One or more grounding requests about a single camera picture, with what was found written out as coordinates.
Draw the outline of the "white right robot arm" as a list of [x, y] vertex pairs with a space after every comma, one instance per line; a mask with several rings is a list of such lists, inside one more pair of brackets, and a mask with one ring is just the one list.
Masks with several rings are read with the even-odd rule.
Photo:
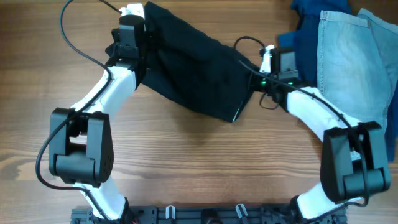
[[378, 123], [364, 123], [342, 112], [317, 88], [298, 81], [251, 72], [251, 85], [322, 142], [320, 183], [294, 197], [278, 216], [294, 223], [317, 222], [347, 207], [366, 207], [371, 196], [389, 189], [386, 143]]

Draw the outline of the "black shorts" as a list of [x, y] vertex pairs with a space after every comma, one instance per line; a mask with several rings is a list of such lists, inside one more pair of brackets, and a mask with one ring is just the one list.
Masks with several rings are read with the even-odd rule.
[[258, 67], [169, 10], [143, 6], [153, 49], [141, 83], [192, 111], [235, 122], [253, 94], [249, 77]]

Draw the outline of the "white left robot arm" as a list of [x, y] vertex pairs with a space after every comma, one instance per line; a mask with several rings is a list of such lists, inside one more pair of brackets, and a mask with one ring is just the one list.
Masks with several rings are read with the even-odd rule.
[[111, 178], [114, 149], [111, 118], [134, 93], [145, 74], [144, 26], [121, 25], [112, 31], [104, 74], [90, 92], [71, 108], [56, 108], [50, 116], [50, 135], [36, 162], [49, 150], [49, 171], [65, 183], [63, 190], [79, 190], [92, 207], [94, 223], [135, 223], [129, 202]]

